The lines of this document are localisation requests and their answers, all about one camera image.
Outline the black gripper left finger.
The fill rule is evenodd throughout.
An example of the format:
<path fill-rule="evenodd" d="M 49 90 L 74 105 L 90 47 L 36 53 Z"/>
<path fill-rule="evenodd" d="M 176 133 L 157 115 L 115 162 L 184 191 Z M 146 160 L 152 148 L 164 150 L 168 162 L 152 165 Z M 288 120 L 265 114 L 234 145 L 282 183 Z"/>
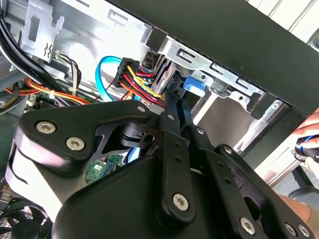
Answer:
<path fill-rule="evenodd" d="M 17 123 L 5 178 L 14 192 L 55 220 L 65 201 L 86 186 L 86 166 L 139 147 L 153 156 L 156 210 L 189 213 L 193 204 L 187 141 L 188 105 L 166 93 L 162 110 L 128 100 L 24 113 Z"/>

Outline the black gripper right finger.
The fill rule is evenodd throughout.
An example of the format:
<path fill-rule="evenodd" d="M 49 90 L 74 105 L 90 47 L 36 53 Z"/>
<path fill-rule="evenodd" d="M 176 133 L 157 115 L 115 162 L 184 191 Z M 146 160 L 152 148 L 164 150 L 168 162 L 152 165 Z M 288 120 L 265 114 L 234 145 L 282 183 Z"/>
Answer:
<path fill-rule="evenodd" d="M 189 140 L 190 165 L 212 187 L 208 201 L 223 239 L 313 239 L 315 231 L 228 145 L 213 147 L 193 124 L 187 101 L 177 104 Z"/>

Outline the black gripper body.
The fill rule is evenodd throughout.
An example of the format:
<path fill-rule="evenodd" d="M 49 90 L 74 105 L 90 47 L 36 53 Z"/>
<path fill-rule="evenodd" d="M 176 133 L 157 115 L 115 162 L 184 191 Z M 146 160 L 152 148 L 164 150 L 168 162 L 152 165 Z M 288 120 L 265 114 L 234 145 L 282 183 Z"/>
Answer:
<path fill-rule="evenodd" d="M 156 210 L 157 166 L 153 156 L 136 160 L 71 196 L 59 211 L 54 239 L 220 239 L 208 201 L 212 187 L 190 165 L 193 204 L 189 213 Z"/>

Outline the person's hand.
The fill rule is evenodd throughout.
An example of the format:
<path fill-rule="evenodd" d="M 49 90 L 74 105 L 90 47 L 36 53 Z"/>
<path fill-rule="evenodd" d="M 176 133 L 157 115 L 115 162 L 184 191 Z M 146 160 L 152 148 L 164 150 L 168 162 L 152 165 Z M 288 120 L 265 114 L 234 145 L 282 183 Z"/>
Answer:
<path fill-rule="evenodd" d="M 306 137 L 319 134 L 319 115 L 309 116 L 294 132 L 298 137 Z"/>

